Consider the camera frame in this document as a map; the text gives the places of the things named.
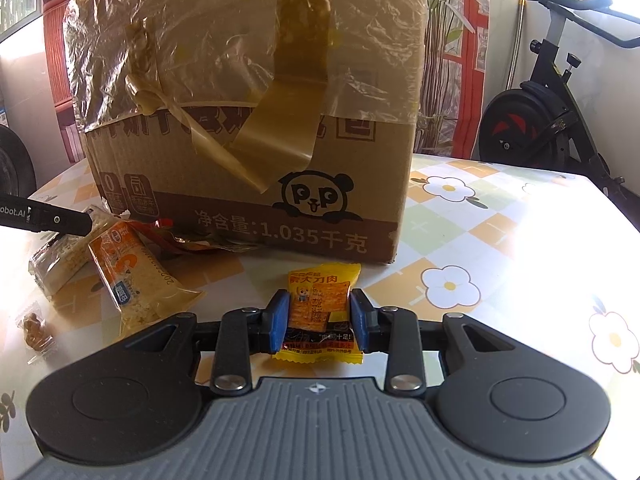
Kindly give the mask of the yellow meat snack packet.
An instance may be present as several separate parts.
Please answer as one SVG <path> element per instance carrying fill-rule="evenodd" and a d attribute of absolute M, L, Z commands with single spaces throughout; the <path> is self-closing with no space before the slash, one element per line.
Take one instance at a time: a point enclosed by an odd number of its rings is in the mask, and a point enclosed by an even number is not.
<path fill-rule="evenodd" d="M 360 351 L 350 325 L 349 295 L 361 266 L 322 263 L 288 274 L 288 329 L 277 360 L 314 364 L 332 361 L 360 364 Z"/>

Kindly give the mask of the orange cake bar packet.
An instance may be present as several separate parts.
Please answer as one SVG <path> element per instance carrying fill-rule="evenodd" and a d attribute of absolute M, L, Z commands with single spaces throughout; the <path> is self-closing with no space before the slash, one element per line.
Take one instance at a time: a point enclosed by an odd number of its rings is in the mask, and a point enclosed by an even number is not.
<path fill-rule="evenodd" d="M 89 252 L 119 310 L 120 338 L 189 311 L 205 296 L 169 274 L 128 222 L 116 222 L 99 234 Z"/>

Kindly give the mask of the pale nougat bar packet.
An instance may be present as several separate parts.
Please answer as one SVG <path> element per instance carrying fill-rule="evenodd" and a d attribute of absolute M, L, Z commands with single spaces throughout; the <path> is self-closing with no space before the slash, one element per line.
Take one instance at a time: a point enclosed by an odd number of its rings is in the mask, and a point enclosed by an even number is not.
<path fill-rule="evenodd" d="M 90 206 L 85 212 L 92 220 L 86 236 L 48 233 L 29 259 L 28 272 L 49 299 L 90 261 L 89 244 L 118 221 L 98 206 Z"/>

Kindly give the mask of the dark red flat snack packet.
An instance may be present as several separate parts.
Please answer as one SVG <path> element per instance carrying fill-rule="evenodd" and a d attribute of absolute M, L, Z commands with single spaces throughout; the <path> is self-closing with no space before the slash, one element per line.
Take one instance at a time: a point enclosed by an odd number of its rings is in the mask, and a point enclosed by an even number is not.
<path fill-rule="evenodd" d="M 162 252 L 167 252 L 168 254 L 196 254 L 197 252 L 214 252 L 215 250 L 239 254 L 259 247 L 258 244 L 243 242 L 242 240 L 224 240 L 217 235 L 188 237 L 183 234 L 175 234 L 170 229 L 160 228 L 155 224 L 143 223 L 137 220 L 127 220 L 126 223 L 131 229 L 134 229 L 152 244 L 158 246 Z"/>

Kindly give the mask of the checkered floral tablecloth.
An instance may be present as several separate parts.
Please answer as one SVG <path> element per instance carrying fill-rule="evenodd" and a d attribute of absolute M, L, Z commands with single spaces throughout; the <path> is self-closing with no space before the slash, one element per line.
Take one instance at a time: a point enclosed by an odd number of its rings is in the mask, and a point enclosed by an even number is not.
<path fill-rule="evenodd" d="M 24 406 L 41 378 L 111 344 L 119 315 L 93 264 L 51 299 L 27 265 L 35 233 L 1 233 L 1 474 L 40 454 Z M 365 266 L 378 306 L 422 320 L 463 312 L 595 379 L 612 416 L 596 453 L 614 477 L 639 474 L 639 233 L 588 180 L 481 162 L 413 159 L 398 253 Z M 53 351 L 27 364 L 17 317 L 36 302 Z"/>

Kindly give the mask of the cardboard box with plastic liner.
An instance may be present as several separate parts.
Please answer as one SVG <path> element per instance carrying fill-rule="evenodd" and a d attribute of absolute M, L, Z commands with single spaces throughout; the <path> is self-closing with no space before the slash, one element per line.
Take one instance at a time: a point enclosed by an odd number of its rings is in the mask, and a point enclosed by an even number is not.
<path fill-rule="evenodd" d="M 70 91 L 114 212 L 395 258 L 427 0 L 70 0 Z"/>

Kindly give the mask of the black exercise bike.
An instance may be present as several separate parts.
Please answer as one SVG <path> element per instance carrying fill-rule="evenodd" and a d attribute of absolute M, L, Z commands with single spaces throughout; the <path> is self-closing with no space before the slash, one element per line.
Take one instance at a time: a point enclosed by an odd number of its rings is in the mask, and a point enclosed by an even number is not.
<path fill-rule="evenodd" d="M 613 204 L 626 214 L 638 202 L 624 188 L 623 177 L 613 177 L 598 152 L 568 82 L 572 70 L 582 64 L 573 53 L 566 57 L 562 72 L 555 64 L 565 23 L 571 21 L 588 32 L 631 50 L 639 39 L 622 39 L 592 24 L 576 13 L 592 11 L 637 23 L 635 16 L 611 8 L 612 0 L 535 0 L 550 11 L 544 40 L 534 39 L 530 52 L 537 55 L 532 74 L 518 88 L 508 87 L 486 107 L 478 128 L 477 147 L 483 162 L 570 172 L 587 177 Z M 522 41 L 524 6 L 518 0 L 518 19 L 509 67 L 513 74 Z"/>

